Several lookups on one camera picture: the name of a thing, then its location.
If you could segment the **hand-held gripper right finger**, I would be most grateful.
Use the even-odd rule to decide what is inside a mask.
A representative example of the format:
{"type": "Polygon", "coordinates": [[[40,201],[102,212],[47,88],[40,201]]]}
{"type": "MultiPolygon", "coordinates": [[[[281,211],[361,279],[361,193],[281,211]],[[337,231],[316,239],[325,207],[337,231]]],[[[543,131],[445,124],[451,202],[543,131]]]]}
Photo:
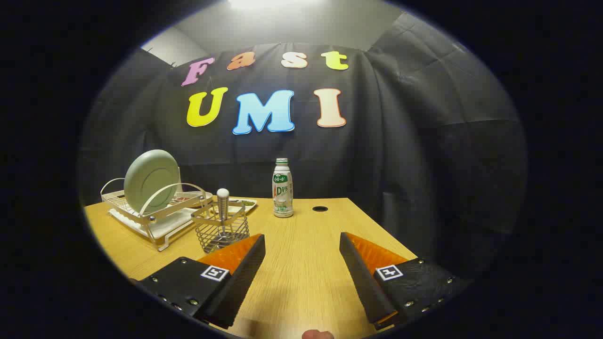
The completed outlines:
{"type": "Polygon", "coordinates": [[[339,251],[376,330],[413,323],[469,285],[432,260],[404,258],[349,232],[341,234],[339,251]]]}

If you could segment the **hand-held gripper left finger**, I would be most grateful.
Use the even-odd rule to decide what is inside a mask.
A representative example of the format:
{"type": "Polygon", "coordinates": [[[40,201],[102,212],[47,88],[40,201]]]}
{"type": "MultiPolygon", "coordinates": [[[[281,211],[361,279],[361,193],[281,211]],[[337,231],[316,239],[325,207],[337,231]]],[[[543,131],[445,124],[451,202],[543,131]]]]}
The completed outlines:
{"type": "Polygon", "coordinates": [[[234,324],[266,253],[264,234],[255,234],[194,260],[181,256],[137,286],[203,323],[234,324]]]}

